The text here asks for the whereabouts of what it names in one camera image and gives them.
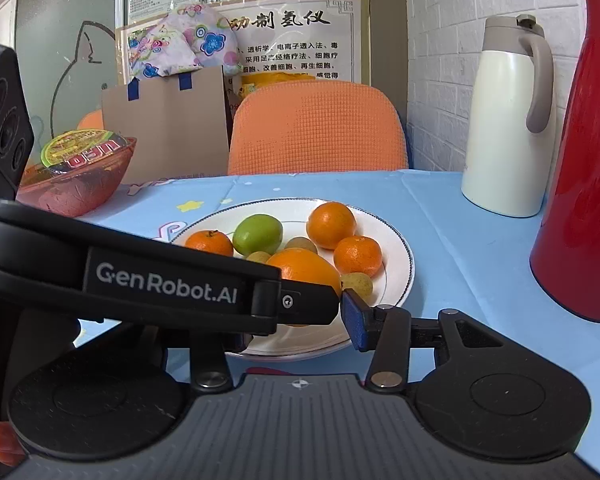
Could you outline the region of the large smooth orange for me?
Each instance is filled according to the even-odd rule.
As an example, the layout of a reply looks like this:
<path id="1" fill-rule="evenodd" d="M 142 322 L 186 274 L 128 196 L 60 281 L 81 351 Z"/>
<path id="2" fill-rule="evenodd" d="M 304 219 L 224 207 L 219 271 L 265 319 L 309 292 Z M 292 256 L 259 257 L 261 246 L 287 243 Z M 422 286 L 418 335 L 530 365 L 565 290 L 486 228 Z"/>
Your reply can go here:
<path id="1" fill-rule="evenodd" d="M 330 286 L 341 295 L 340 274 L 321 256 L 308 250 L 291 248 L 276 252 L 266 263 L 280 270 L 285 280 Z"/>

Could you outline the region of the brown longan table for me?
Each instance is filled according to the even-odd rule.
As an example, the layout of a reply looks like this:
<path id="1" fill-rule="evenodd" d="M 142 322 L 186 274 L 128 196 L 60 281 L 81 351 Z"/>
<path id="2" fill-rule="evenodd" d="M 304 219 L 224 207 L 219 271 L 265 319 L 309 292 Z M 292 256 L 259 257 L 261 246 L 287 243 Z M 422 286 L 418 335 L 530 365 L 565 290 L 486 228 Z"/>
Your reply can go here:
<path id="1" fill-rule="evenodd" d="M 247 261 L 257 262 L 257 263 L 267 263 L 268 259 L 271 258 L 271 255 L 267 252 L 252 252 L 247 258 Z"/>

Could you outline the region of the small longan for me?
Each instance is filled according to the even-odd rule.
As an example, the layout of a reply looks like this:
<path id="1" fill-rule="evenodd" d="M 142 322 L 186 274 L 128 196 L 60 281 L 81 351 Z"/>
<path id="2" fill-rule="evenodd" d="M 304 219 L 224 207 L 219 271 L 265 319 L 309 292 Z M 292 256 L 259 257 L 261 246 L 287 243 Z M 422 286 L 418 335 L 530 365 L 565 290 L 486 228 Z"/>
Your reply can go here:
<path id="1" fill-rule="evenodd" d="M 374 293 L 373 280 L 363 272 L 340 275 L 341 289 L 352 289 L 364 300 L 370 300 Z"/>

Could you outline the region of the mandarin orange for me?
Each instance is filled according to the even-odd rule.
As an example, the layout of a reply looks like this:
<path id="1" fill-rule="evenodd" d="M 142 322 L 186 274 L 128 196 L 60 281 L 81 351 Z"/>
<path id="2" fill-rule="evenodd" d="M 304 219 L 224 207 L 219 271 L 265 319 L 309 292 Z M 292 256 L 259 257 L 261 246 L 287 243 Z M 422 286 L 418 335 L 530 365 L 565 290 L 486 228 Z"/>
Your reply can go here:
<path id="1" fill-rule="evenodd" d="M 341 274 L 364 273 L 372 278 L 382 267 L 381 248 L 376 240 L 367 236 L 350 236 L 340 240 L 332 258 Z"/>

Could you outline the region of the white oval plate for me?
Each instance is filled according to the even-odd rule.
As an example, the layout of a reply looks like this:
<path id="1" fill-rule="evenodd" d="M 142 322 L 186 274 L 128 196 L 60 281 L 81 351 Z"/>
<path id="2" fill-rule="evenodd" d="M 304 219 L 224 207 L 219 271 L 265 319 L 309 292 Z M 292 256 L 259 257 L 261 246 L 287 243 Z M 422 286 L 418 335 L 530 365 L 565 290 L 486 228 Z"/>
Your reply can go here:
<path id="1" fill-rule="evenodd" d="M 180 229 L 172 238 L 172 243 L 184 246 L 189 237 L 200 231 L 219 231 L 232 237 L 240 222 L 254 214 L 267 214 L 282 224 L 282 244 L 287 245 L 295 237 L 308 236 L 306 222 L 322 203 L 322 200 L 316 198 L 270 198 L 231 206 Z M 415 281 L 412 248 L 385 220 L 353 206 L 349 210 L 355 218 L 356 234 L 377 242 L 382 255 L 380 268 L 370 278 L 373 290 L 367 303 L 372 307 L 402 306 Z M 311 283 L 320 285 L 334 284 L 337 268 L 332 252 L 321 247 L 316 250 L 317 255 L 313 258 L 291 258 L 289 262 L 292 273 L 288 278 L 307 278 Z M 271 336 L 253 338 L 240 356 L 270 362 L 297 361 L 332 353 L 349 344 L 350 338 L 343 322 L 340 318 L 335 318 L 328 325 L 281 325 Z"/>

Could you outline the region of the brown longan on plate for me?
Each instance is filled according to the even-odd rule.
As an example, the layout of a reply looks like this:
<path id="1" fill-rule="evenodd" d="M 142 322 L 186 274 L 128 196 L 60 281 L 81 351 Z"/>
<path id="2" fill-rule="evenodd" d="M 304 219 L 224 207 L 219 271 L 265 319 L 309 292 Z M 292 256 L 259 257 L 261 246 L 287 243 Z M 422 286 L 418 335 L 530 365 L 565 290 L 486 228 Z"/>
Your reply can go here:
<path id="1" fill-rule="evenodd" d="M 292 238 L 291 240 L 288 240 L 287 244 L 285 245 L 285 248 L 298 248 L 308 250 L 309 252 L 313 252 L 314 254 L 317 253 L 317 247 L 312 242 L 312 240 L 309 240 L 308 238 L 303 236 L 297 236 Z"/>

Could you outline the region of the green jujube on plate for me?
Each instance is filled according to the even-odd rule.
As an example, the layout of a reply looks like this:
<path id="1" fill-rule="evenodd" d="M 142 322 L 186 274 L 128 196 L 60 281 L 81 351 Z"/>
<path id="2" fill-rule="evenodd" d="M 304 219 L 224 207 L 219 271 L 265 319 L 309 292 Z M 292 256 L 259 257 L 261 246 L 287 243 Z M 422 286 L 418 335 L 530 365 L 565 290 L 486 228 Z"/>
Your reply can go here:
<path id="1" fill-rule="evenodd" d="M 253 252 L 273 255 L 283 240 L 283 225 L 269 214 L 253 214 L 240 222 L 233 234 L 236 252 L 247 257 Z"/>

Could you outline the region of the orange at plate back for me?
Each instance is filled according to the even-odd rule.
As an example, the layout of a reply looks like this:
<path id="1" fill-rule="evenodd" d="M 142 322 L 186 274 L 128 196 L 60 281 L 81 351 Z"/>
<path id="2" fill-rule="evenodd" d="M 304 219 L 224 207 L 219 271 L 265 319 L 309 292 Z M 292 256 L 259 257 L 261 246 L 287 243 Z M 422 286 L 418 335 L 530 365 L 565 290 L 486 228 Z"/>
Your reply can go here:
<path id="1" fill-rule="evenodd" d="M 356 232 L 356 220 L 352 211 L 342 203 L 327 202 L 311 212 L 306 222 L 306 234 L 321 248 L 333 250 L 347 237 Z"/>

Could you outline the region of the pink plastic bowl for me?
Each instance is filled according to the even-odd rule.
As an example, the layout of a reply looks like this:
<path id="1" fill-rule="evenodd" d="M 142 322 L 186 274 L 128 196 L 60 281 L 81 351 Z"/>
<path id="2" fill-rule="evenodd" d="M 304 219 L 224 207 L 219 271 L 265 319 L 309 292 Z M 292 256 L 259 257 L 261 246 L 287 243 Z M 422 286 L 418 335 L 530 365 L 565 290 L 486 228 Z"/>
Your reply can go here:
<path id="1" fill-rule="evenodd" d="M 53 174 L 44 165 L 30 167 L 22 177 L 18 202 L 69 218 L 96 209 L 114 194 L 129 167 L 136 139 L 125 141 L 122 148 L 64 174 Z"/>

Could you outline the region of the mandarin with stem on plate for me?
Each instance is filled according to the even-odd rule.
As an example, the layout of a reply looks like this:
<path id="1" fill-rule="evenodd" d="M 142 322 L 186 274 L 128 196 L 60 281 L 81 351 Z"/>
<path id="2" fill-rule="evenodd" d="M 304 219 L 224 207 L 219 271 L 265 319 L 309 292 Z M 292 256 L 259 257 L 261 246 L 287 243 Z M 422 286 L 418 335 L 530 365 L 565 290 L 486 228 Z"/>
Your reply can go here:
<path id="1" fill-rule="evenodd" d="M 218 230 L 197 231 L 186 238 L 185 247 L 220 256 L 234 255 L 232 241 Z"/>

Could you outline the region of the instant noodle cup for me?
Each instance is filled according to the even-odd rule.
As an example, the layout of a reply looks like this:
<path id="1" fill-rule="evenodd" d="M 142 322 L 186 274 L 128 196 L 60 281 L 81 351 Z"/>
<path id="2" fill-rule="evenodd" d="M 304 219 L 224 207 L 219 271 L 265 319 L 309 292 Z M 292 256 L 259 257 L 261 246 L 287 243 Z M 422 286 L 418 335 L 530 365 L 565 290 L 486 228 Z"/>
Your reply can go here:
<path id="1" fill-rule="evenodd" d="M 55 136 L 42 148 L 41 164 L 53 174 L 66 174 L 124 150 L 130 141 L 104 129 L 79 129 Z"/>

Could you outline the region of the red thermos jug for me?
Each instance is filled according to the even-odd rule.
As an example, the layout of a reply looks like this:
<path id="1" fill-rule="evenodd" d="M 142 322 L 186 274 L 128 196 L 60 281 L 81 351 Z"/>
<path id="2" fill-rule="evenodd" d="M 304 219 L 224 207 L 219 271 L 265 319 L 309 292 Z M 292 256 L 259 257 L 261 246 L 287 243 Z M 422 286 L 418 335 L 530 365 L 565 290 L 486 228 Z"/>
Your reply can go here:
<path id="1" fill-rule="evenodd" d="M 600 0 L 586 0 L 585 37 L 530 266 L 564 309 L 600 322 Z"/>

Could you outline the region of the brown cardboard box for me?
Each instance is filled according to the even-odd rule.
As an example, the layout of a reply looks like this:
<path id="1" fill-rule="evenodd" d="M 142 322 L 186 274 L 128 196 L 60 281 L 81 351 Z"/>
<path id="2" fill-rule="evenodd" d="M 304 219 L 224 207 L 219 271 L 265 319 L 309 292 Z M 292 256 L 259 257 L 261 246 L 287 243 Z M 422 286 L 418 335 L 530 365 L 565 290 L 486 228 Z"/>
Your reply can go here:
<path id="1" fill-rule="evenodd" d="M 106 129 L 136 140 L 125 184 L 227 172 L 230 114 L 219 67 L 109 88 L 102 114 Z"/>

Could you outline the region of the white thermos jug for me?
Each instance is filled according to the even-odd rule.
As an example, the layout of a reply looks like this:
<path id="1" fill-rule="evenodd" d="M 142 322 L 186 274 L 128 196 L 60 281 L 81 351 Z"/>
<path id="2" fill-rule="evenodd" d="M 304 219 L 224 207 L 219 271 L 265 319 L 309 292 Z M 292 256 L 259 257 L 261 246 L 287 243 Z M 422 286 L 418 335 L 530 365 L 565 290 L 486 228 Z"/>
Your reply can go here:
<path id="1" fill-rule="evenodd" d="M 462 192 L 506 217 L 537 214 L 556 136 L 554 60 L 531 14 L 486 19 L 472 89 Z"/>

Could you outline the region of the yellow snack bag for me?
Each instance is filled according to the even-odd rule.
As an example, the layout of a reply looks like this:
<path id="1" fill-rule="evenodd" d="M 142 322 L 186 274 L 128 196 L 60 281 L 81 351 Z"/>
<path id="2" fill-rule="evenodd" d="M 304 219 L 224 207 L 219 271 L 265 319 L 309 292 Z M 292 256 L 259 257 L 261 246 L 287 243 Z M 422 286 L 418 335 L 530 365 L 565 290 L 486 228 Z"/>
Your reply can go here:
<path id="1" fill-rule="evenodd" d="M 245 99 L 251 93 L 270 86 L 288 81 L 315 80 L 315 77 L 309 74 L 295 74 L 286 72 L 262 72 L 242 75 L 238 89 L 238 96 Z"/>

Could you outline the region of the framed chinese text poster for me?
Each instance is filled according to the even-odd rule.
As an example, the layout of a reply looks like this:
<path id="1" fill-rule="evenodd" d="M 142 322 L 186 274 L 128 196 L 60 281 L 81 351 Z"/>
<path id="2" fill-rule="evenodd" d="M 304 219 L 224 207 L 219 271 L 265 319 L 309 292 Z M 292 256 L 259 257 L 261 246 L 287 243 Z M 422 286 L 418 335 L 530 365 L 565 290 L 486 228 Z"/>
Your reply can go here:
<path id="1" fill-rule="evenodd" d="M 121 82 L 134 79 L 128 62 L 129 34 L 155 25 L 180 4 L 117 29 Z M 242 0 L 206 6 L 227 18 L 236 34 L 242 72 L 223 75 L 237 94 L 242 75 L 252 73 L 309 74 L 318 80 L 356 84 L 370 80 L 368 0 Z"/>

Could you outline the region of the floral cloth bag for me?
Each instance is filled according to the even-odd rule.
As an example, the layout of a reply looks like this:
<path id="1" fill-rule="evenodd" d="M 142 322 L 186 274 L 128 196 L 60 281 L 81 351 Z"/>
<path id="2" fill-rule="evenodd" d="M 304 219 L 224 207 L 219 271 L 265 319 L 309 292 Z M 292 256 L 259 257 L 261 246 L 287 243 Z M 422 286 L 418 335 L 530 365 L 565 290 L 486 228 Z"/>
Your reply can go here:
<path id="1" fill-rule="evenodd" d="M 128 37 L 130 76 L 169 77 L 209 67 L 225 76 L 242 72 L 234 29 L 218 11 L 198 2 L 180 4 L 155 25 Z"/>

